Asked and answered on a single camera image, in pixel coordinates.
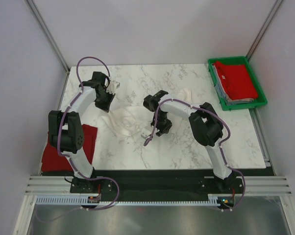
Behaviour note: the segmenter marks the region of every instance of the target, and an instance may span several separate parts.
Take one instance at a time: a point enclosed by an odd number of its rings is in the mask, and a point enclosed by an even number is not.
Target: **folded red cloth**
[[[92,164],[98,129],[86,124],[82,125],[82,129],[84,133],[83,150],[89,163]],[[60,157],[57,153],[57,149],[52,147],[49,142],[43,153],[41,170],[42,172],[73,171],[67,159],[65,157]]]
[[[224,65],[219,61],[214,65],[225,92],[232,100],[258,97],[245,65]]]

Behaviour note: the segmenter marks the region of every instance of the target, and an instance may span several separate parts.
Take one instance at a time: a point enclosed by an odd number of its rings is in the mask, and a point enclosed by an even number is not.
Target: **white marble surface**
[[[211,103],[229,125],[231,138],[223,145],[229,164],[235,168],[265,168],[249,111],[221,109],[204,64],[109,66],[109,69],[111,80],[121,84],[111,110],[142,105],[145,96],[159,90],[175,96],[182,88],[190,88],[193,103]],[[82,80],[91,79],[93,71],[106,73],[103,66],[81,67],[79,71]],[[66,104],[76,93],[78,85],[75,67],[72,67],[62,104]],[[93,158],[95,169],[212,168],[205,148],[194,140],[187,121],[173,123],[179,125],[176,133],[155,136],[147,147],[143,147],[144,139],[140,134],[127,138],[116,136],[103,121],[103,114],[92,103],[81,118],[82,123],[98,127]]]

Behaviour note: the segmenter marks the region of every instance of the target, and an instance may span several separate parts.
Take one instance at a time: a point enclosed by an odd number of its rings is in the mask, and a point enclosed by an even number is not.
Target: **robotic arm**
[[[145,97],[143,105],[148,110],[156,112],[159,104],[167,99],[172,100],[173,97],[166,91],[159,91],[153,96],[148,95]],[[205,102],[203,105],[192,104],[192,106],[200,107],[217,115],[212,105],[207,102]],[[213,165],[214,175],[223,183],[226,183],[227,185],[231,184],[234,179],[234,174],[232,170],[225,165],[218,146],[218,143],[222,138],[223,124],[208,113],[191,109],[190,107],[179,102],[169,101],[164,102],[159,108],[156,124],[156,129],[158,130],[156,133],[157,136],[167,134],[172,127],[172,122],[167,119],[167,113],[172,113],[181,118],[189,120],[192,133],[196,141],[206,148]]]
[[[69,156],[67,160],[69,161],[69,159],[71,159],[76,169],[82,173],[82,175],[90,178],[94,169],[88,162],[82,148],[84,134],[80,117],[92,102],[95,102],[96,107],[108,112],[110,104],[115,97],[116,89],[120,84],[119,82],[110,81],[108,76],[104,73],[96,71],[93,72],[91,80],[84,81],[82,84],[84,86],[84,91],[66,114],[64,124],[67,124],[68,128],[62,129],[60,150],[63,154]],[[65,128],[65,126],[60,126],[61,118],[73,99],[71,99],[67,105],[63,106],[61,110],[51,111],[49,113],[49,143],[55,148],[57,148],[59,128]],[[81,178],[76,171],[74,175],[77,178]]]

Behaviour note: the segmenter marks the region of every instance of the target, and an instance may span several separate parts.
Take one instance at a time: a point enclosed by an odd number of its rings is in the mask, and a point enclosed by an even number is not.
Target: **wall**
[[[110,65],[194,64],[246,55],[275,0],[34,2],[74,66],[86,55]]]
[[[0,235],[13,232],[65,77],[26,3],[0,1]]]
[[[269,101],[258,112],[271,160],[295,197],[295,0],[283,3],[251,64]]]

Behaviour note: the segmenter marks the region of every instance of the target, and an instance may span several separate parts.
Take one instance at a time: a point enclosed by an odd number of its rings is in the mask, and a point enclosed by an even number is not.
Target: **green plastic crate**
[[[246,70],[249,73],[249,76],[251,78],[251,81],[252,81],[252,83],[259,95],[259,97],[256,100],[254,100],[253,102],[251,102],[249,104],[226,105],[224,99],[217,94],[217,96],[220,100],[220,103],[221,103],[221,108],[224,111],[237,110],[237,109],[253,109],[258,106],[262,106],[262,105],[267,104],[267,99],[264,95],[261,85],[258,82],[258,80],[256,79],[256,76],[255,76],[255,74],[254,74],[254,72],[253,72],[253,70],[252,70],[252,68],[245,56],[209,59],[208,60],[208,69],[211,74],[214,85],[216,85],[217,78],[215,77],[212,64],[215,63],[216,61],[220,61],[224,65],[245,65]]]

